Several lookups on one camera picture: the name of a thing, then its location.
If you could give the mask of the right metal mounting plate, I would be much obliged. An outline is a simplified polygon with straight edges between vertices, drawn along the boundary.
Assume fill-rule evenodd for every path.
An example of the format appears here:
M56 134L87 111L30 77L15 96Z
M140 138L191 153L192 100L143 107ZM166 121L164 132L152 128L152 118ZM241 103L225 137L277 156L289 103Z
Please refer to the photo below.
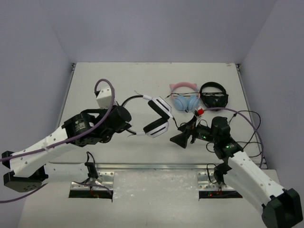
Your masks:
M199 190L222 190L222 191L233 191L234 189L228 185L219 185L214 178L213 171L207 172L207 170L202 170L197 172L197 180Z

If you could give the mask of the white black headphones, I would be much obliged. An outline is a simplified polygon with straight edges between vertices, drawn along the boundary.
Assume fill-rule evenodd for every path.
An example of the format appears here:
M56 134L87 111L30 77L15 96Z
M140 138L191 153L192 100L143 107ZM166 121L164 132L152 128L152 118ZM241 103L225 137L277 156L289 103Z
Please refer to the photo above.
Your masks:
M149 95L133 95L123 101L122 106L126 107L131 100L145 100L147 105L142 103L135 105L135 122L143 124L144 127L136 131L133 128L127 129L131 136L148 136L156 138L169 129L170 119L175 120L172 114L172 107L160 96L151 97Z

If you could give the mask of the aluminium table edge rail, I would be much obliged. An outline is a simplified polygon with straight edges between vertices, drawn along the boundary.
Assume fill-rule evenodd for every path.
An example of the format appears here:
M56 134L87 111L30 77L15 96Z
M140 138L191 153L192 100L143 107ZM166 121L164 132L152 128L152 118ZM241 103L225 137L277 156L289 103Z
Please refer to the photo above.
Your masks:
M213 168L207 164L144 164L144 163L97 163L96 167L102 170L202 170Z

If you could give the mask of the metal mounting plate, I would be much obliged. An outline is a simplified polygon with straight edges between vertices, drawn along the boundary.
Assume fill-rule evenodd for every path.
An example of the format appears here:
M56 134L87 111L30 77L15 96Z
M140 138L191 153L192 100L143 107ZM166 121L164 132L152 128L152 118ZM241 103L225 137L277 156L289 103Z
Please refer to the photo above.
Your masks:
M71 182L71 190L89 190L92 188L94 191L113 190L114 186L114 171L99 171L97 179L90 179L86 183Z
M222 190L222 191L233 191L234 189L228 185L219 185L214 178L213 171L207 172L207 170L202 170L197 172L197 180L199 190Z

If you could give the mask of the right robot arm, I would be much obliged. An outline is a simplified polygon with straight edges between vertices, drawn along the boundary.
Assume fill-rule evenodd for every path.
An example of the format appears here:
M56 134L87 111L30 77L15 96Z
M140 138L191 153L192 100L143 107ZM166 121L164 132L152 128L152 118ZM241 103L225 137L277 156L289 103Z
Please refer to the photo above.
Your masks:
M300 195L293 188L287 190L265 174L231 137L225 117L212 119L211 127L196 124L196 117L181 126L181 133L171 142L186 148L188 139L214 144L216 156L223 162L214 168L219 185L228 185L246 199L261 215L268 228L292 228L303 221Z

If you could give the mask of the pink blue cat headphones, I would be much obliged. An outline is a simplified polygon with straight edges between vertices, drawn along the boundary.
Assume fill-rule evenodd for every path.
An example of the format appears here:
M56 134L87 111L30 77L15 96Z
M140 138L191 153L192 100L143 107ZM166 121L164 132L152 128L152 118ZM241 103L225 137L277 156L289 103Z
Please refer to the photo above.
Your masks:
M175 84L169 84L170 94L167 97L171 97L173 105L178 111L192 112L198 107L200 101L200 92L196 83L179 82ZM181 87L187 87L193 90L190 93L175 93L175 90Z

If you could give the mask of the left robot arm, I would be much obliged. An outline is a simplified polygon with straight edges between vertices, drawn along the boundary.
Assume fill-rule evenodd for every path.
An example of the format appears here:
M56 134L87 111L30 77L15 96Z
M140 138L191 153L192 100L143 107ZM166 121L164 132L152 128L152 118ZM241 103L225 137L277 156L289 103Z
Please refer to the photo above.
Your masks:
M99 178L95 163L54 164L52 160L87 145L108 143L115 133L130 128L131 114L122 106L111 110L87 109L66 120L51 135L20 152L2 153L10 171L3 184L16 192L36 190L44 184L74 181L91 185Z

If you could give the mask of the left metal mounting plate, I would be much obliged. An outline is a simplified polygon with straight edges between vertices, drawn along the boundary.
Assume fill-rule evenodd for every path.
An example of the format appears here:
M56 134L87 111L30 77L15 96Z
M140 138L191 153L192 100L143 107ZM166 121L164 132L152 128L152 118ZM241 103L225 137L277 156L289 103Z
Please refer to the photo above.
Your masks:
M114 186L114 171L99 171L97 179L90 179L86 183L71 182L71 190L89 190L92 188L94 191L113 190Z

